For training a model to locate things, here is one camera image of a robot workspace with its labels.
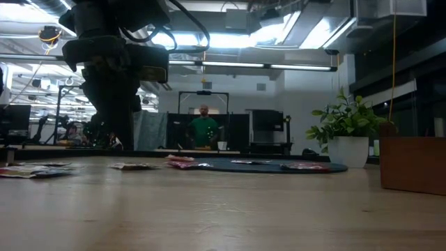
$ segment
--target ceiling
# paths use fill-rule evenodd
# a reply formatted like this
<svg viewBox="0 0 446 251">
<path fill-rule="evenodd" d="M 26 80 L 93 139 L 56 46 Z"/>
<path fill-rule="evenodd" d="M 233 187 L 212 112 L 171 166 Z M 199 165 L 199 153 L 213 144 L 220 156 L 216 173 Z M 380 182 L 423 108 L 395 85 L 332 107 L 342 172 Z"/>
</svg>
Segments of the ceiling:
<svg viewBox="0 0 446 251">
<path fill-rule="evenodd" d="M 0 53 L 44 54 L 48 47 L 38 39 L 38 31 L 46 25 L 58 26 L 58 16 L 66 12 L 68 7 L 72 6 L 72 2 L 65 0 L 65 4 L 61 0 L 23 0 L 22 4 L 17 4 L 19 1 L 21 0 L 0 0 Z M 239 0 L 234 2 L 180 0 L 180 2 L 206 26 L 211 34 L 211 43 L 210 49 L 204 54 L 172 54 L 171 59 L 176 60 L 333 66 L 337 60 L 324 52 L 323 45 L 340 33 L 349 21 L 356 20 L 355 24 L 348 26 L 330 46 L 327 46 L 327 49 L 339 50 L 341 54 L 366 52 L 392 38 L 392 17 L 383 14 L 383 11 L 378 8 L 378 3 L 383 2 L 379 0 Z M 171 20 L 170 28 L 181 47 L 187 48 L 206 42 L 202 33 L 182 12 L 170 4 L 167 4 L 167 8 Z M 260 17 L 265 11 L 272 8 L 279 13 L 279 17 L 270 19 L 275 23 L 259 30 L 254 29 L 253 27 L 260 24 Z M 240 17 L 242 21 L 234 22 Z M 401 18 L 397 31 L 404 32 L 415 25 L 419 18 L 420 16 Z M 348 38 L 346 34 L 359 24 L 371 28 L 366 34 Z M 147 29 L 134 33 L 134 36 L 140 38 L 147 35 Z M 49 54 L 62 55 L 61 48 L 66 41 L 71 39 L 75 39 L 72 32 L 64 30 L 58 45 L 51 49 Z M 158 34 L 152 43 L 148 43 L 148 46 L 153 46 L 154 43 L 166 47 L 173 45 L 171 40 L 162 33 Z M 36 64 L 35 61 L 13 63 L 15 71 L 13 95 L 20 92 L 28 83 L 29 79 L 26 77 L 32 76 L 37 67 Z M 268 69 L 198 66 L 171 66 L 169 69 L 171 79 L 175 79 L 175 76 L 206 74 L 256 75 L 275 80 L 280 72 L 280 70 Z M 72 73 L 67 66 L 63 65 L 43 65 L 37 76 L 52 79 L 53 82 L 59 81 L 59 83 L 65 83 L 71 77 L 75 84 L 82 83 L 82 76 L 79 73 Z M 159 86 L 156 84 L 143 83 L 140 94 L 149 96 L 151 93 L 157 94 L 158 90 Z M 47 104 L 57 102 L 54 96 L 56 91 L 32 87 L 26 90 L 29 93 L 37 92 L 35 93 L 38 95 L 37 101 Z M 75 96 L 83 95 L 82 90 L 73 89 L 69 94 L 63 99 L 63 104 L 85 105 L 84 102 L 75 100 Z M 19 97 L 17 101 L 30 102 L 26 96 Z M 153 98 L 153 102 L 150 102 L 146 109 L 156 110 L 156 108 L 157 100 Z"/>
</svg>

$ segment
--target green leaves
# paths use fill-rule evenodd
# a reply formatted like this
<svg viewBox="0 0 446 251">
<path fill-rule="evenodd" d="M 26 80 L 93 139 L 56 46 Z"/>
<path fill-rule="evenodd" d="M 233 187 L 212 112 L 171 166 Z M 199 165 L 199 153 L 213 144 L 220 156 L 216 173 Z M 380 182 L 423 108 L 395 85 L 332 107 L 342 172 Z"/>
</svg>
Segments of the green leaves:
<svg viewBox="0 0 446 251">
<path fill-rule="evenodd" d="M 352 126 L 352 121 L 351 121 L 350 118 L 347 118 L 347 119 L 345 119 L 344 121 L 345 121 L 346 125 L 348 125 L 348 126 Z"/>
<path fill-rule="evenodd" d="M 308 134 L 307 135 L 307 139 L 315 139 L 316 135 L 315 134 Z"/>
<path fill-rule="evenodd" d="M 328 115 L 327 115 L 327 120 L 328 120 L 328 121 L 331 122 L 331 121 L 333 121 L 334 119 L 335 119 L 335 118 L 333 117 L 333 114 L 328 114 Z"/>
<path fill-rule="evenodd" d="M 362 96 L 356 96 L 356 102 L 358 103 L 358 104 L 360 104 L 361 103 L 361 101 L 362 101 Z"/>
<path fill-rule="evenodd" d="M 322 114 L 324 114 L 324 112 L 321 111 L 321 110 L 314 110 L 314 111 L 312 111 L 312 115 L 314 115 L 314 116 L 320 116 Z"/>
<path fill-rule="evenodd" d="M 366 120 L 366 119 L 358 119 L 356 121 L 357 126 L 359 127 L 365 127 L 368 123 L 370 123 L 370 121 Z"/>
<path fill-rule="evenodd" d="M 349 102 L 350 98 L 340 88 L 337 98 L 338 104 L 326 105 L 312 112 L 314 116 L 320 116 L 321 127 L 313 125 L 305 132 L 307 139 L 317 140 L 323 153 L 328 152 L 330 139 L 341 136 L 367 137 L 376 134 L 379 124 L 387 121 L 376 116 L 373 109 L 363 102 L 362 96 L 356 96 L 354 102 Z"/>
</svg>

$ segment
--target table surface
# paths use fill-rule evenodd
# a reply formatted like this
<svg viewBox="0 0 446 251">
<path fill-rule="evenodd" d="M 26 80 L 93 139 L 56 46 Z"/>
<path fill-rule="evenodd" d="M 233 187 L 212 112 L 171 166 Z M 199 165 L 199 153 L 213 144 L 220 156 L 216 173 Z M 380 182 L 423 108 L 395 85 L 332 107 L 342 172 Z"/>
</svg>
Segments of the table surface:
<svg viewBox="0 0 446 251">
<path fill-rule="evenodd" d="M 376 167 L 271 175 L 58 161 L 85 168 L 1 179 L 0 250 L 446 250 L 446 197 L 383 190 Z"/>
</svg>

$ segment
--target potted plant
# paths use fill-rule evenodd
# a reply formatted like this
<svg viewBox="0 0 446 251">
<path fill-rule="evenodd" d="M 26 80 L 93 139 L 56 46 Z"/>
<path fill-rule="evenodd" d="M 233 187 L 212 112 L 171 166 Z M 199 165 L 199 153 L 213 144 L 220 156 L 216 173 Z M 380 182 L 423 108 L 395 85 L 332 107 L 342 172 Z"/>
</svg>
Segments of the potted plant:
<svg viewBox="0 0 446 251">
<path fill-rule="evenodd" d="M 369 155 L 369 136 L 378 132 L 379 124 L 386 119 L 376 116 L 361 96 L 350 102 L 339 90 L 338 105 L 327 105 L 324 110 L 314 110 L 321 117 L 321 127 L 312 126 L 307 139 L 317 139 L 323 153 L 330 161 L 347 167 L 364 167 Z"/>
</svg>

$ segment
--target metal frame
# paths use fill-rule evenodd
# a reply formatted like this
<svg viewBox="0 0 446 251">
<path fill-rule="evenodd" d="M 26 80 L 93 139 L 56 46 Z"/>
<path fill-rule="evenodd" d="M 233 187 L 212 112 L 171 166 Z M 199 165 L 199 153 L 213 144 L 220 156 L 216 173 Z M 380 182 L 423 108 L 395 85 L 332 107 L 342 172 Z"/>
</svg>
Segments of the metal frame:
<svg viewBox="0 0 446 251">
<path fill-rule="evenodd" d="M 82 88 L 81 86 L 72 86 L 72 85 L 70 85 L 70 86 L 68 86 L 68 85 L 60 85 L 59 86 L 59 93 L 57 95 L 56 120 L 55 120 L 55 124 L 54 124 L 54 132 L 53 132 L 53 137 L 54 137 L 53 138 L 53 145 L 55 145 L 57 143 L 57 126 L 59 124 L 59 114 L 60 114 L 60 111 L 61 111 L 61 100 L 62 100 L 63 97 L 65 97 L 66 93 L 69 93 L 69 91 L 67 91 L 66 93 L 64 93 L 62 95 L 62 89 L 66 88 L 66 87 L 71 88 L 71 89 L 73 89 L 75 87 L 77 87 L 79 89 Z"/>
<path fill-rule="evenodd" d="M 182 94 L 184 94 L 184 93 L 191 93 L 191 94 L 197 94 L 197 95 L 200 95 L 200 96 L 204 96 L 204 94 L 200 94 L 201 92 L 202 91 L 180 91 L 180 92 L 178 92 L 178 114 L 180 114 L 181 95 Z M 209 93 L 209 94 L 206 94 L 206 96 L 207 95 L 213 95 L 213 94 L 215 94 L 215 95 L 219 95 L 219 94 L 225 95 L 226 96 L 226 113 L 229 114 L 229 93 L 215 93 L 215 92 L 212 92 L 212 91 L 209 91 L 209 92 L 205 91 L 205 92 Z"/>
<path fill-rule="evenodd" d="M 30 54 L 7 54 L 7 53 L 0 53 L 0 60 L 6 59 L 8 62 L 11 63 L 29 63 L 30 61 L 36 61 L 36 62 L 43 62 L 44 64 L 62 64 L 65 65 L 66 62 L 63 60 L 63 56 L 46 56 L 46 55 L 30 55 Z M 208 65 L 207 63 L 210 63 L 209 61 L 177 61 L 177 60 L 171 60 L 169 62 L 170 66 L 206 66 L 206 67 L 216 67 Z M 316 65 L 283 65 L 283 64 L 271 64 L 271 63 L 255 63 L 255 64 L 261 64 L 262 66 L 249 66 L 249 64 L 252 63 L 239 63 L 238 66 L 231 66 L 231 62 L 212 62 L 212 63 L 219 63 L 218 67 L 231 67 L 231 68 L 254 68 L 254 69 L 275 69 L 275 70 L 305 70 L 305 71 L 321 71 L 321 72 L 335 72 L 337 71 L 337 67 L 333 66 L 316 66 Z M 220 63 L 229 63 L 229 65 L 221 66 Z M 283 66 L 284 68 L 273 68 L 271 65 L 274 66 Z M 327 70 L 315 70 L 315 69 L 296 69 L 293 67 L 296 66 L 309 66 L 309 67 L 326 67 Z"/>
</svg>

